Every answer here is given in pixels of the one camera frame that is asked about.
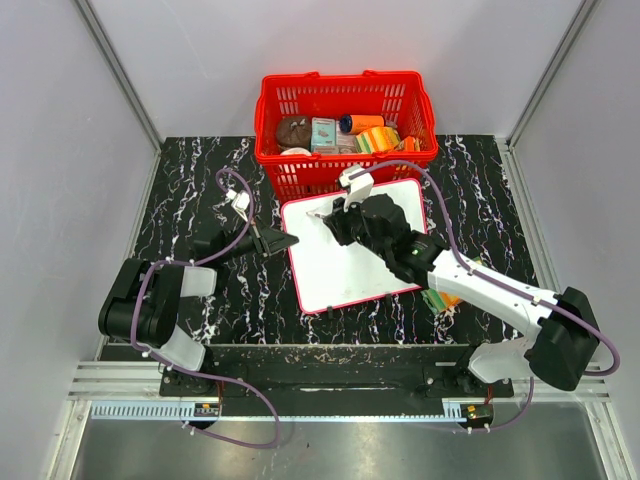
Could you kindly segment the red whiteboard marker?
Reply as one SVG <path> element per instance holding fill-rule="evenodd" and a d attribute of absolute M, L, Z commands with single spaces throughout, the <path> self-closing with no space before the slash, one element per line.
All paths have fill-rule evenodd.
<path fill-rule="evenodd" d="M 308 212 L 306 212 L 306 214 L 309 217 L 318 218 L 318 219 L 321 219 L 321 220 L 324 220 L 328 216 L 328 214 L 325 214 L 325 213 L 322 213 L 322 212 L 318 212 L 318 211 L 315 211 L 315 210 L 314 211 L 308 211 Z"/>

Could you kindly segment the pink framed whiteboard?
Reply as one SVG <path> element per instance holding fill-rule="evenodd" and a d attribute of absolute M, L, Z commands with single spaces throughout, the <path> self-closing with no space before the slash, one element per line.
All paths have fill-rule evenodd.
<path fill-rule="evenodd" d="M 323 221 L 306 212 L 329 214 L 344 192 L 293 200 L 281 208 L 282 228 L 299 242 L 289 248 L 298 303 L 306 314 L 339 309 L 415 291 L 416 284 L 397 279 L 384 261 L 358 243 L 340 246 Z"/>

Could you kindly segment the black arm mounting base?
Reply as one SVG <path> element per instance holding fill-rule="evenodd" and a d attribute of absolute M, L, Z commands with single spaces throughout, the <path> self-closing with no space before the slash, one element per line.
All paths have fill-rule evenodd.
<path fill-rule="evenodd" d="M 509 380 L 491 385 L 466 369 L 467 345 L 214 345 L 204 367 L 263 393 L 375 389 L 428 398 L 507 399 Z"/>

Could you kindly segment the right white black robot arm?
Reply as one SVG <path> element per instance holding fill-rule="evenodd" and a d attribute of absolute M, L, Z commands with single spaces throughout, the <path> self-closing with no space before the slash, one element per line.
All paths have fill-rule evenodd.
<path fill-rule="evenodd" d="M 600 341 L 587 296 L 526 285 L 412 229 L 387 194 L 347 205 L 333 201 L 323 224 L 337 243 L 357 243 L 380 258 L 399 280 L 460 298 L 509 324 L 519 338 L 472 348 L 454 375 L 456 387 L 476 396 L 490 383 L 535 376 L 562 391 L 577 388 Z"/>

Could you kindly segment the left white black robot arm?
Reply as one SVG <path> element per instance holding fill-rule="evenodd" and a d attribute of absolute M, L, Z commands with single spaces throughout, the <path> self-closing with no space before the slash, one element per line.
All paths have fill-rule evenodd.
<path fill-rule="evenodd" d="M 182 384 L 195 395 L 211 392 L 217 381 L 215 369 L 205 364 L 207 349 L 177 325 L 180 300 L 208 297 L 224 289 L 226 263 L 255 255 L 269 258 L 299 242 L 295 235 L 266 226 L 258 220 L 227 253 L 202 266 L 163 266 L 154 271 L 138 315 L 136 341 L 145 353 L 152 352 L 183 368 Z M 98 328 L 108 337 L 130 340 L 137 297 L 151 263 L 130 258 L 118 275 L 99 312 Z"/>

